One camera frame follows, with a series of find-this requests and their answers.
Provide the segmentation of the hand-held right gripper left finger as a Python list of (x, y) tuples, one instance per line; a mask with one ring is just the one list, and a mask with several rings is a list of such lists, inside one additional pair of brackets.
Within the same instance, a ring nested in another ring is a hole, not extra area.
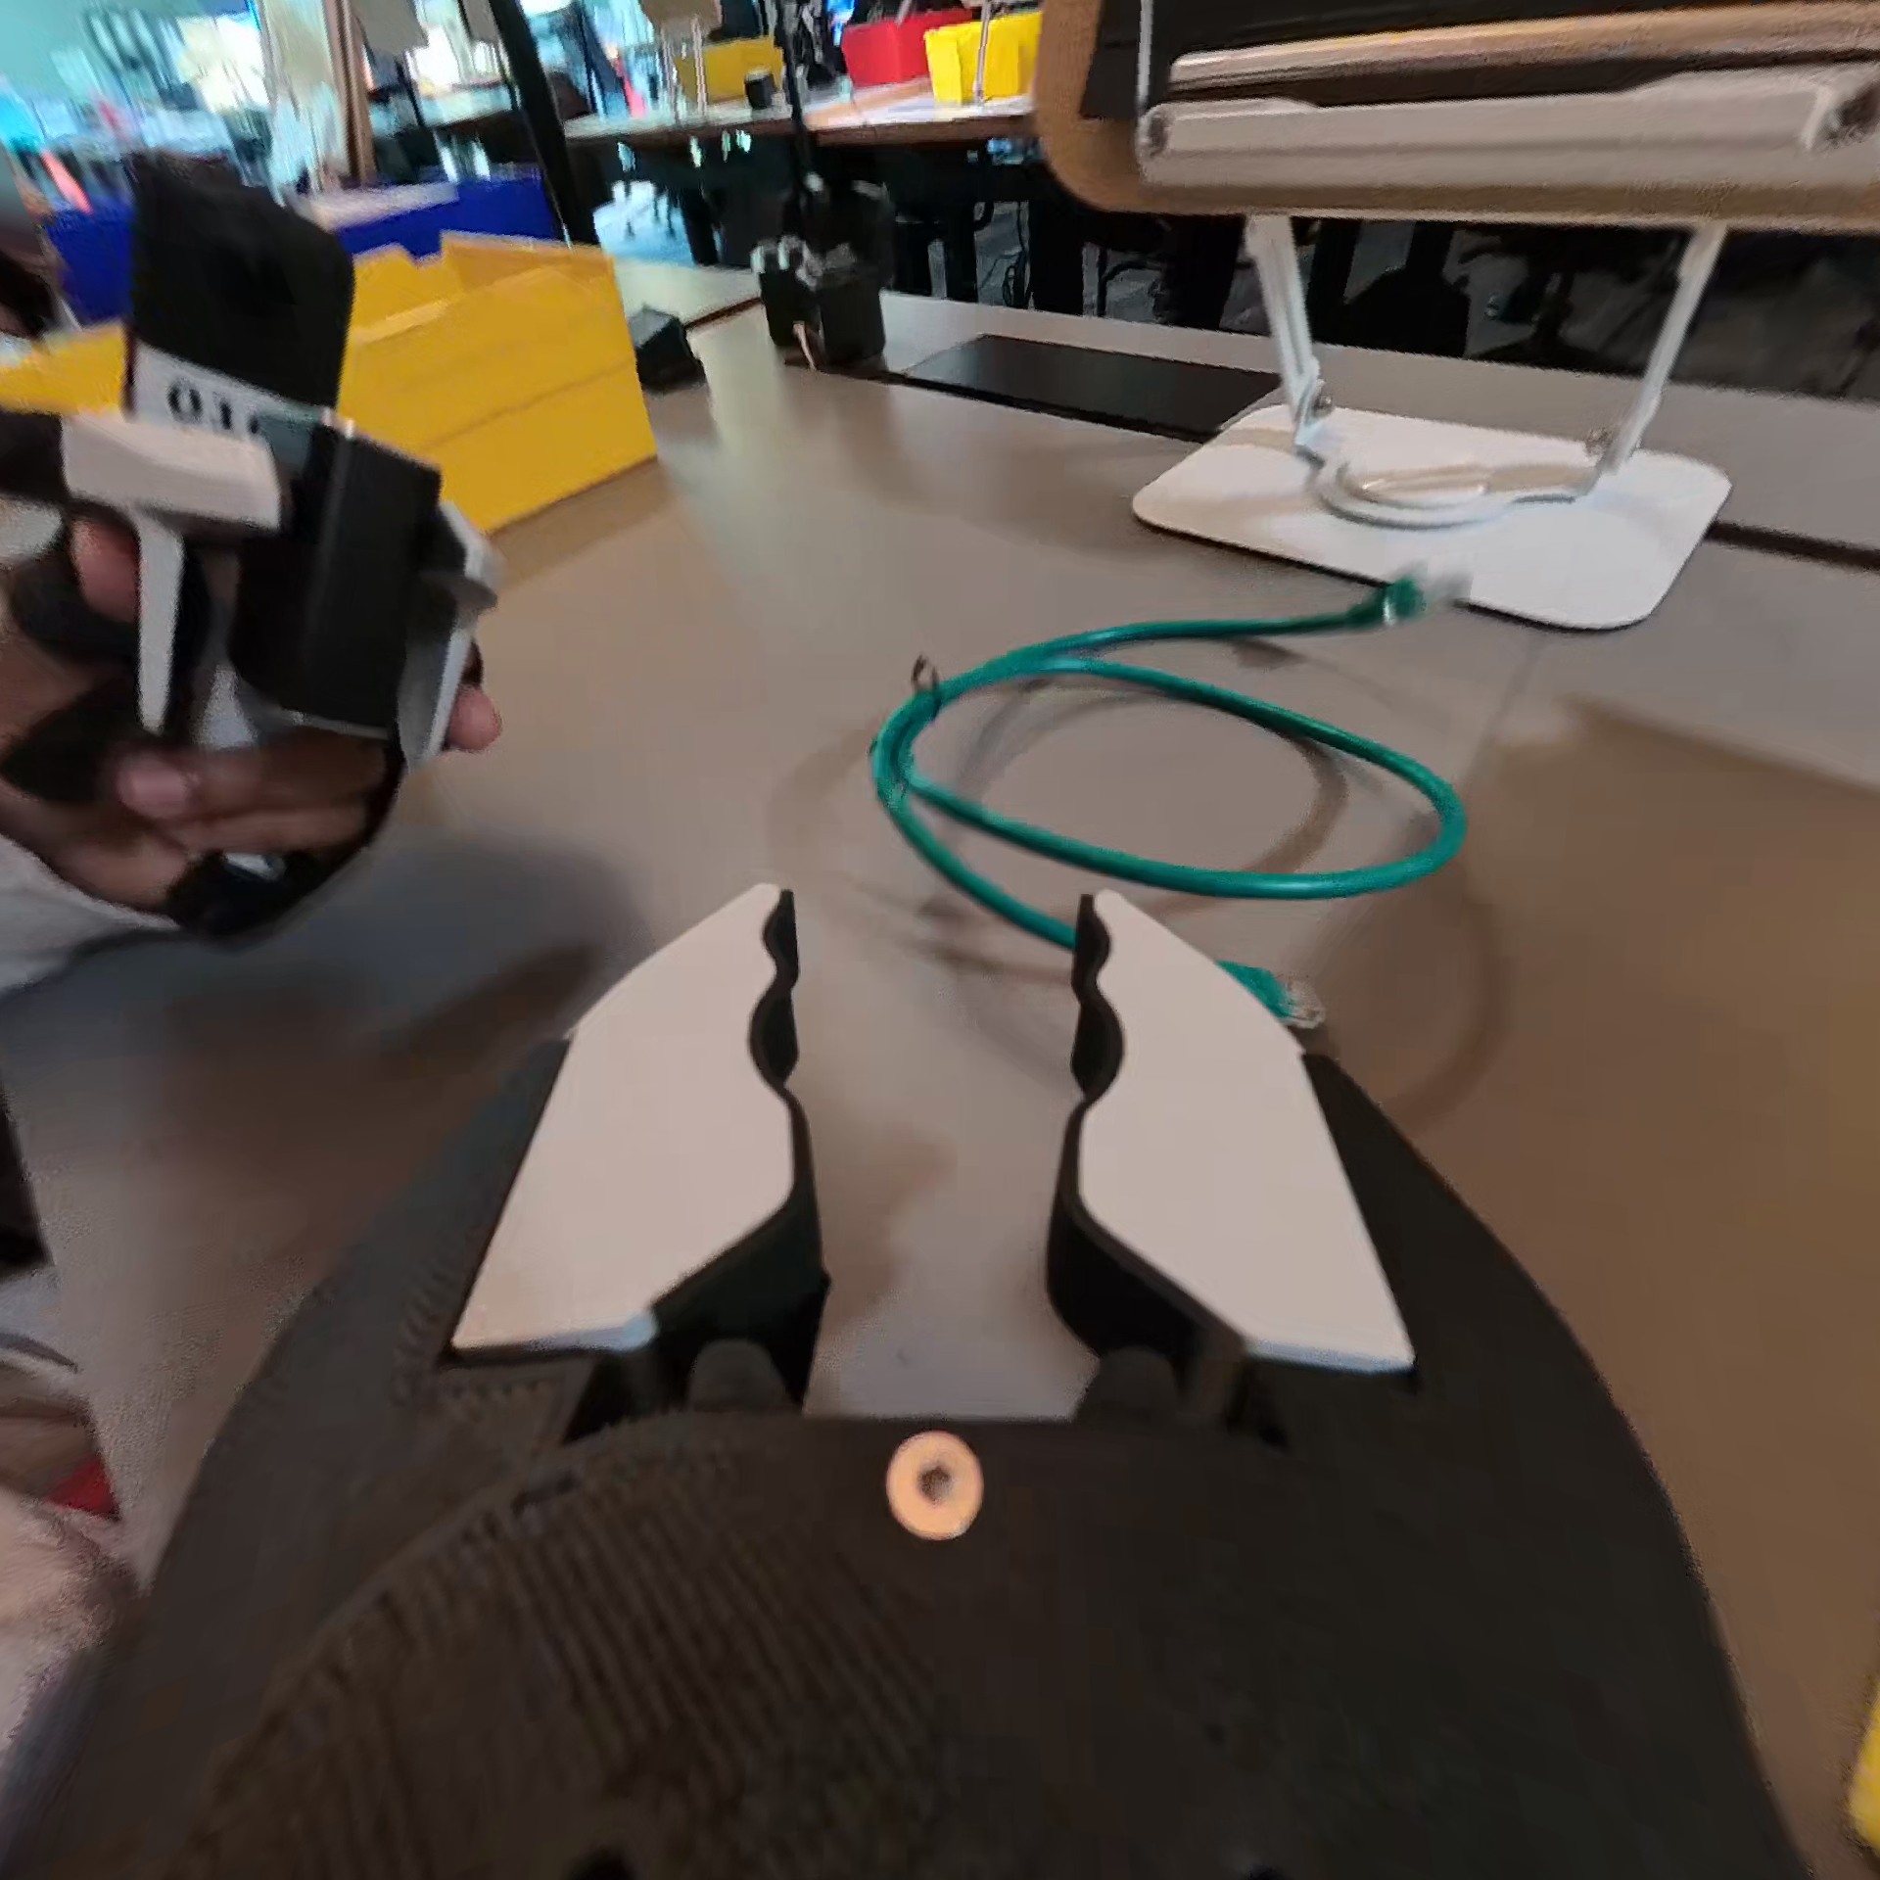
[(675, 1398), (721, 1342), (807, 1392), (828, 1300), (790, 1092), (792, 894), (750, 887), (575, 1026), (455, 1328), (455, 1357), (585, 1353)]

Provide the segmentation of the white metal stand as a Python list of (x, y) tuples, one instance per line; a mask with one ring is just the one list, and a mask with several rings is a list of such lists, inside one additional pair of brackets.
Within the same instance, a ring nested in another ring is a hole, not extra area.
[(1708, 461), (1643, 449), (1725, 246), (1694, 226), (1624, 415), (1590, 442), (1341, 407), (1310, 331), (1290, 224), (1248, 217), (1284, 403), (1258, 409), (1135, 498), (1159, 534), (1375, 584), (1435, 605), (1604, 634), (1671, 592), (1733, 493)]

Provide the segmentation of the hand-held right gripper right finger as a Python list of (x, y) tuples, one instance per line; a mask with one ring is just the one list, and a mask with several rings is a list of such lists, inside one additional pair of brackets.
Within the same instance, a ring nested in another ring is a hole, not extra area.
[(1204, 1412), (1235, 1411), (1263, 1368), (1414, 1376), (1293, 1033), (1115, 891), (1076, 913), (1073, 991), (1046, 1287), (1076, 1343), (1152, 1354)]

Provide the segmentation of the person's left forearm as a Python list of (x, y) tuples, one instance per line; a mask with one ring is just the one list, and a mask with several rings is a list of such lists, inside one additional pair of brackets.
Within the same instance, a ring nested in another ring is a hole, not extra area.
[(2, 996), (60, 973), (95, 949), (154, 933), (175, 933), (175, 925), (96, 901), (2, 840)]

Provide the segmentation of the black slanted pole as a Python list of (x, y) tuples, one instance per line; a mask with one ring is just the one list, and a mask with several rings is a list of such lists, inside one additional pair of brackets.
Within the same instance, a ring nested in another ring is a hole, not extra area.
[(568, 244), (597, 248), (594, 207), (575, 172), (557, 95), (542, 65), (530, 18), (519, 2), (486, 2), (486, 11), (556, 223)]

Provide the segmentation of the long work table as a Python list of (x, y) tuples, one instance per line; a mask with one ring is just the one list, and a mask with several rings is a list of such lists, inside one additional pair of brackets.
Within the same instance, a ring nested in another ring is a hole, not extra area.
[[(988, 103), (941, 103), (919, 86), (880, 86), (865, 92), (834, 89), (813, 96), (803, 110), (805, 130), (820, 146), (834, 149), (966, 149), (1041, 132), (1030, 96)], [(787, 136), (792, 112), (783, 102), (763, 110), (719, 103), (707, 110), (652, 114), (589, 114), (562, 127), (571, 146), (626, 146), (631, 151), (680, 151), (713, 139)]]

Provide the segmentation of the large yellow plastic bin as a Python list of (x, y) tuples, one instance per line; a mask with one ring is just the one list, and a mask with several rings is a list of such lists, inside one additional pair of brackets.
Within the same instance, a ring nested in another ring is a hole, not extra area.
[(241, 443), (324, 418), (436, 468), (440, 498), (496, 534), (656, 454), (613, 264), (597, 248), (446, 234), (439, 258), (372, 251), (269, 207), (318, 263), (352, 272), (345, 364), (311, 407), (238, 387), (236, 368), (147, 360), (145, 426)]

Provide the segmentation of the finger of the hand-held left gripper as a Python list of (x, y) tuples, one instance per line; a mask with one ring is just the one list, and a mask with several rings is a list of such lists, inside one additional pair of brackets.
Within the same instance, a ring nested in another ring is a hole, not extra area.
[(418, 543), (393, 702), (396, 753), (406, 768), (430, 765), (440, 755), (458, 690), (473, 676), (482, 618), (502, 587), (502, 553), (455, 503), (436, 506)]
[(63, 421), (71, 500), (132, 528), (139, 555), (134, 704), (147, 735), (192, 713), (201, 649), (218, 618), (205, 559), (229, 559), (284, 524), (284, 484), (261, 442), (166, 430), (124, 415)]

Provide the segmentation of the blue plastic bin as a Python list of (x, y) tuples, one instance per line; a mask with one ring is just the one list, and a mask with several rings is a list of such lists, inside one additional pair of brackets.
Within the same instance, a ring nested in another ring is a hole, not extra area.
[[(567, 240), (536, 170), (308, 196), (296, 200), (296, 208), (334, 232), (354, 256), (399, 246), (414, 261), (430, 261), (447, 234)], [(91, 214), (66, 210), (48, 224), (63, 263), (66, 301), (80, 326), (124, 319), (132, 293), (130, 229), (127, 200), (98, 202)]]

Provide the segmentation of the black pole clamp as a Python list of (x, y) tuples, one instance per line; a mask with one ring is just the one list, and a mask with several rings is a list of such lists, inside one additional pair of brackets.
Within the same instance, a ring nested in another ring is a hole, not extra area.
[(818, 371), (882, 365), (880, 273), (850, 243), (822, 251), (781, 237), (753, 248), (750, 264), (768, 339), (787, 360)]

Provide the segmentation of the person's left hand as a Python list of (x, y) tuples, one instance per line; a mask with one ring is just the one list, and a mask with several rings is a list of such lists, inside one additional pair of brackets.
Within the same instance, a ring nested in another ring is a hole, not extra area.
[[(130, 530), (100, 515), (66, 528), (55, 563), (85, 608), (114, 627), (134, 625), (139, 563)], [(11, 618), (5, 578), (2, 749), (114, 686), (114, 662), (83, 666), (48, 649)], [(502, 716), (482, 687), (458, 687), (447, 749), (489, 750)], [(121, 743), (80, 806), (54, 806), (2, 783), (2, 835), (55, 877), (118, 910), (157, 912), (209, 855), (336, 855), (365, 840), (384, 783), (376, 743), (296, 729), (241, 750), (175, 750)]]

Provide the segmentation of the small red bin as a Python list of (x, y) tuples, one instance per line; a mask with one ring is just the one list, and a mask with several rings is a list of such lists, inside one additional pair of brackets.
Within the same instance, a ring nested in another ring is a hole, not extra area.
[(927, 83), (927, 36), (975, 22), (975, 14), (964, 8), (916, 8), (904, 16), (871, 18), (853, 14), (838, 36), (838, 47), (854, 89)]

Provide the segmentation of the small yellow bin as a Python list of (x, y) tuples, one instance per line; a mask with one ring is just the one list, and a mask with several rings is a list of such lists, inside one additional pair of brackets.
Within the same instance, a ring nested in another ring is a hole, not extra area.
[(923, 26), (928, 87), (938, 103), (964, 108), (1030, 95), (1042, 32), (1041, 9), (990, 16), (933, 11)]
[(674, 83), (680, 110), (698, 98), (707, 105), (748, 103), (748, 82), (760, 78), (759, 102), (783, 95), (783, 47), (772, 38), (705, 41), (701, 55), (691, 46), (674, 47)]

